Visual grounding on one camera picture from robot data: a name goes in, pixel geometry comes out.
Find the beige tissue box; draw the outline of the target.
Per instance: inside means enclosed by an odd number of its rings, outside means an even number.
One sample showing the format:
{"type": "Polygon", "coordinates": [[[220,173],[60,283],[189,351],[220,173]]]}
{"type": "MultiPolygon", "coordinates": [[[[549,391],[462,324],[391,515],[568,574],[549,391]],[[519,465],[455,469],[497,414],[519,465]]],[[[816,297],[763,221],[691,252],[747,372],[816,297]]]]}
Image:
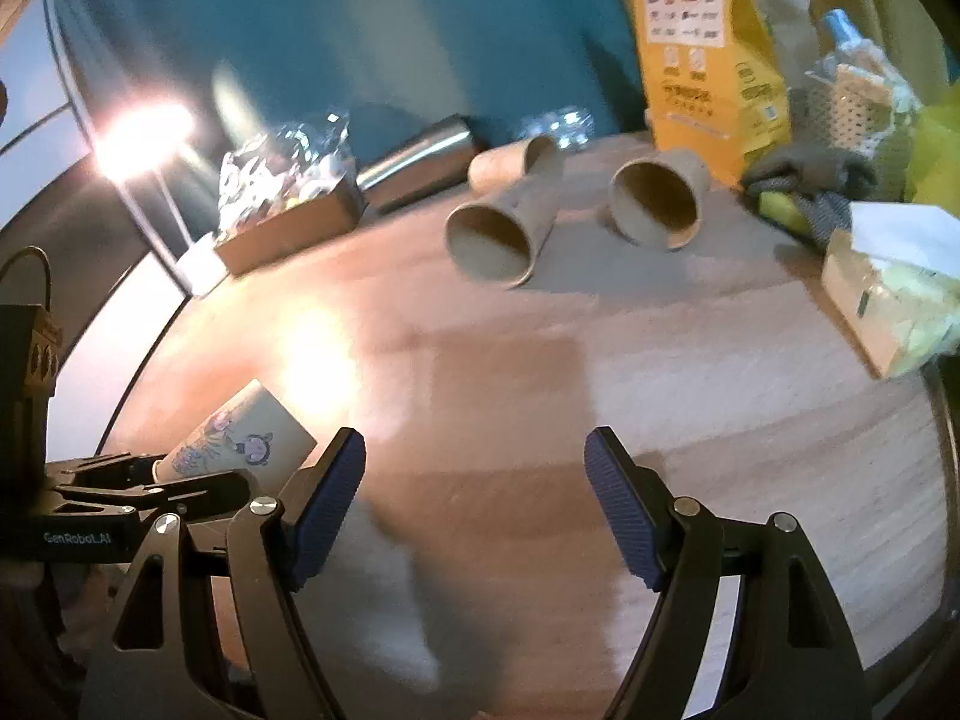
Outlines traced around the beige tissue box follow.
{"type": "Polygon", "coordinates": [[[854,202],[822,286],[881,379],[958,351],[958,218],[935,205],[854,202]]]}

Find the yellow paper bag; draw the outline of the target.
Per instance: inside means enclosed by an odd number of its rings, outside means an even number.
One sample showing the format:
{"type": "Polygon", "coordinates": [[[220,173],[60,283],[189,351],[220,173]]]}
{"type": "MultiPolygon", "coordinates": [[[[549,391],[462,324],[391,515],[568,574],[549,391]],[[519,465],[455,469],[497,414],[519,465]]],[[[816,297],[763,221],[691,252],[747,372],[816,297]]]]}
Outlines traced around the yellow paper bag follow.
{"type": "Polygon", "coordinates": [[[631,0],[654,143],[736,185],[791,141],[788,87],[754,0],[631,0]]]}

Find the large cardboard tube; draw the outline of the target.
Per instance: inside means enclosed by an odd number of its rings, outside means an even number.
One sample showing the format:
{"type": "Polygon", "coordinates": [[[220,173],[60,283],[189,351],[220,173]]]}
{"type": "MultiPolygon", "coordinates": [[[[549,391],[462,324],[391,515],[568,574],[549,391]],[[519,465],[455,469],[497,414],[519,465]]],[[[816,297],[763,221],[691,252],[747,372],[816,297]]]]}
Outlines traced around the large cardboard tube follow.
{"type": "Polygon", "coordinates": [[[564,162],[549,154],[527,176],[449,213],[444,247],[464,277],[501,288],[530,280],[558,215],[564,162]]]}

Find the far cardboard tube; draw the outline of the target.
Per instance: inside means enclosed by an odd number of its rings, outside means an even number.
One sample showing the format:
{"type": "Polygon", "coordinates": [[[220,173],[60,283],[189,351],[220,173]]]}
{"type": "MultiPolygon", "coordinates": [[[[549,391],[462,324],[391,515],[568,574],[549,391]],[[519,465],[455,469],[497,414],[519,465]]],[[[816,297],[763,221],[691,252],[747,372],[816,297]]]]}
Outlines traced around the far cardboard tube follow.
{"type": "Polygon", "coordinates": [[[470,161],[467,182],[477,195],[496,192],[527,176],[563,174],[563,153],[548,135],[487,149],[470,161]]]}

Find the brown cardboard box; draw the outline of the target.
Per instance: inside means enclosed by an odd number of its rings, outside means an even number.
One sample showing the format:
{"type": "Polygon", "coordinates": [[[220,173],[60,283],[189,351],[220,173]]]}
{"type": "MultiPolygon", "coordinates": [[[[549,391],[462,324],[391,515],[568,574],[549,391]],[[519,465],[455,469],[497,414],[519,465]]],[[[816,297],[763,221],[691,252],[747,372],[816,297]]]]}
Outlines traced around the brown cardboard box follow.
{"type": "Polygon", "coordinates": [[[240,277],[259,266],[288,259],[352,232],[363,210],[358,190],[348,177],[343,177],[332,192],[246,224],[235,234],[218,239],[213,250],[226,270],[233,277],[240,277]]]}

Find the white perforated basket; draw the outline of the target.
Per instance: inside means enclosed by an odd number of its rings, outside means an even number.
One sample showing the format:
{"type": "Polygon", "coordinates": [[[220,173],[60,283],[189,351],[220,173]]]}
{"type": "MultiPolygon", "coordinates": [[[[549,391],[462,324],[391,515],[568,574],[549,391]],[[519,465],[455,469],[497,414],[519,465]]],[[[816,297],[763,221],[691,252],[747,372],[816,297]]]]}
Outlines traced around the white perforated basket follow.
{"type": "Polygon", "coordinates": [[[875,172],[869,199],[900,202],[921,110],[911,89],[872,71],[839,64],[833,76],[807,71],[802,91],[799,124],[794,128],[797,138],[866,158],[875,172]]]}

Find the printed paper cup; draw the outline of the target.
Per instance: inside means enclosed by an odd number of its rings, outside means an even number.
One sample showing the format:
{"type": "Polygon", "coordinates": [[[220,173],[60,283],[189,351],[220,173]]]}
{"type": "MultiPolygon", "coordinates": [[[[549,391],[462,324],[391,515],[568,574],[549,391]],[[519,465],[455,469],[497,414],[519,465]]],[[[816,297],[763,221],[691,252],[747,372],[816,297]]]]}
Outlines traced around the printed paper cup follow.
{"type": "Polygon", "coordinates": [[[247,472],[267,494],[278,494],[311,455],[317,440],[283,403],[252,379],[153,465],[156,483],[247,472]]]}

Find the plastic bottle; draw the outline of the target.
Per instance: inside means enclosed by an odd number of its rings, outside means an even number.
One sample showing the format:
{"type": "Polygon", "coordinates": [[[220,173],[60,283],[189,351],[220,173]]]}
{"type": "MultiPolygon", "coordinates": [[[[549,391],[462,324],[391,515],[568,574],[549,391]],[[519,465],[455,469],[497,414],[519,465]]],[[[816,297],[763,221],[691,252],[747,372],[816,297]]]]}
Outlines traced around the plastic bottle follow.
{"type": "Polygon", "coordinates": [[[822,25],[827,28],[836,54],[853,54],[867,43],[866,37],[851,21],[843,8],[833,8],[822,16],[822,25]]]}

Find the short cardboard tube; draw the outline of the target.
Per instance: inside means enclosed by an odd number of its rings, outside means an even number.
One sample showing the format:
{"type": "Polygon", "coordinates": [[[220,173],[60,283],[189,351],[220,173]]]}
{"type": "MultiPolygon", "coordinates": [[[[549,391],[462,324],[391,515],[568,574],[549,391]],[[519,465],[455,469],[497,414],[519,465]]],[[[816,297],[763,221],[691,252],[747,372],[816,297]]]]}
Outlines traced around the short cardboard tube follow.
{"type": "Polygon", "coordinates": [[[633,244],[679,250],[697,237],[711,174],[698,154],[677,148],[628,161],[608,186],[613,226],[633,244]]]}

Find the stainless steel tumbler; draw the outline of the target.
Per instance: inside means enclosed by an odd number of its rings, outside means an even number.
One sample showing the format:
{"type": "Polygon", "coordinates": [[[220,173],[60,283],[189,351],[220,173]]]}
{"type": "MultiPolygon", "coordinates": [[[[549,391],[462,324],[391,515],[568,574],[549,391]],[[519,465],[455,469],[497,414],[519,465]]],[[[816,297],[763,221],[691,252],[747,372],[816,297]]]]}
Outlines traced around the stainless steel tumbler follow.
{"type": "Polygon", "coordinates": [[[391,213],[466,182],[480,151],[482,144],[466,117],[451,115],[363,167],[356,185],[366,205],[391,213]]]}

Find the clear plastic toy bag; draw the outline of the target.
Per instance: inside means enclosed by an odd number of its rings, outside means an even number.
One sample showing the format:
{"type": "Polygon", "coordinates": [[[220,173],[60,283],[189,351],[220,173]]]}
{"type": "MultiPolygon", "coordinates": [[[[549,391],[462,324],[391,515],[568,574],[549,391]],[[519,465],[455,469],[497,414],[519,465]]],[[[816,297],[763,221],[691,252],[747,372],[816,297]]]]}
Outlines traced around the clear plastic toy bag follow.
{"type": "Polygon", "coordinates": [[[274,125],[228,151],[218,181],[218,238],[234,238],[270,216],[329,195],[342,182],[353,188],[356,160],[348,135],[350,114],[331,109],[312,121],[274,125]]]}

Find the grey cloth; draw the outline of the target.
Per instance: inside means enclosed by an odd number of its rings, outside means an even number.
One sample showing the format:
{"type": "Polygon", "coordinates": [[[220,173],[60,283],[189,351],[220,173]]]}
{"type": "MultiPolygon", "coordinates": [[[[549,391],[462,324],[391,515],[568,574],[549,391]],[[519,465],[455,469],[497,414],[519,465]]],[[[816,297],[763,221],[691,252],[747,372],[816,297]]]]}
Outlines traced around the grey cloth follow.
{"type": "Polygon", "coordinates": [[[835,231],[851,231],[851,203],[877,188],[871,161],[832,146],[793,143],[756,160],[740,179],[762,220],[825,250],[835,231]]]}

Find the white lamp base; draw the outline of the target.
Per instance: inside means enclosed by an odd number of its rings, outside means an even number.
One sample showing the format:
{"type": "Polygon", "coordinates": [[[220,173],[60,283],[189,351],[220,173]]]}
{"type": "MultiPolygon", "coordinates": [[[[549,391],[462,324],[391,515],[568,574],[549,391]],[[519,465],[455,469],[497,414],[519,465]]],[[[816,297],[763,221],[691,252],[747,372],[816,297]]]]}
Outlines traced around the white lamp base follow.
{"type": "Polygon", "coordinates": [[[215,234],[207,232],[172,262],[167,273],[189,299],[203,299],[228,277],[228,268],[215,250],[215,234]]]}

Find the yellow plastic bag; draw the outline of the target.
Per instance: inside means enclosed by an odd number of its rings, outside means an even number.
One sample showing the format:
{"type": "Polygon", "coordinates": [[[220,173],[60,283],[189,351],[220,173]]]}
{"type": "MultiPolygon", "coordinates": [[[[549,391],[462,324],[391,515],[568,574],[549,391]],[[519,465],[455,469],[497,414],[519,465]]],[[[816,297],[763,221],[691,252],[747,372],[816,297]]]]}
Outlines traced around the yellow plastic bag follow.
{"type": "Polygon", "coordinates": [[[939,104],[919,112],[905,184],[907,202],[939,206],[953,216],[960,215],[958,93],[955,82],[939,104]]]}

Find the crumpled clear plastic wrap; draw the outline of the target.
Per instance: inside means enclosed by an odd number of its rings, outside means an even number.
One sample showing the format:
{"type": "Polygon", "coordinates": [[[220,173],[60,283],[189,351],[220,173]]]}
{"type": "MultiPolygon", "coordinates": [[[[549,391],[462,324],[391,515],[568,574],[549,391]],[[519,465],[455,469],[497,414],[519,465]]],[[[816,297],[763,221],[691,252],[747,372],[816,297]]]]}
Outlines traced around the crumpled clear plastic wrap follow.
{"type": "Polygon", "coordinates": [[[596,138],[594,117],[585,107],[566,106],[528,115],[517,126],[517,140],[548,137],[562,151],[583,151],[596,138]]]}

